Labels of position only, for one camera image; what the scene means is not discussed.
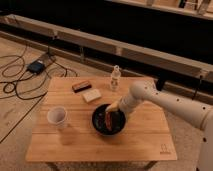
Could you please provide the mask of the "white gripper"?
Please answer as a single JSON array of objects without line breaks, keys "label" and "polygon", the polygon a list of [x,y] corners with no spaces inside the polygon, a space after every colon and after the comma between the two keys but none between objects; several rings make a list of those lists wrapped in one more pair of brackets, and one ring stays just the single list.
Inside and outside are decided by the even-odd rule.
[{"label": "white gripper", "polygon": [[106,108],[106,112],[115,112],[120,110],[124,114],[130,114],[138,106],[138,100],[132,96],[125,96],[113,102]]}]

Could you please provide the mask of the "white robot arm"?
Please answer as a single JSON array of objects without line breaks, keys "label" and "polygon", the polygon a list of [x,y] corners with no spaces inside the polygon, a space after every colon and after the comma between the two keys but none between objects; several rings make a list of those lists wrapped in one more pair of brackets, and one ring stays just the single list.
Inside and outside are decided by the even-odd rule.
[{"label": "white robot arm", "polygon": [[130,115],[143,101],[150,101],[203,131],[204,141],[196,171],[213,171],[213,106],[158,91],[150,81],[135,81],[129,87],[128,93],[110,104],[106,112],[120,110],[125,115]]}]

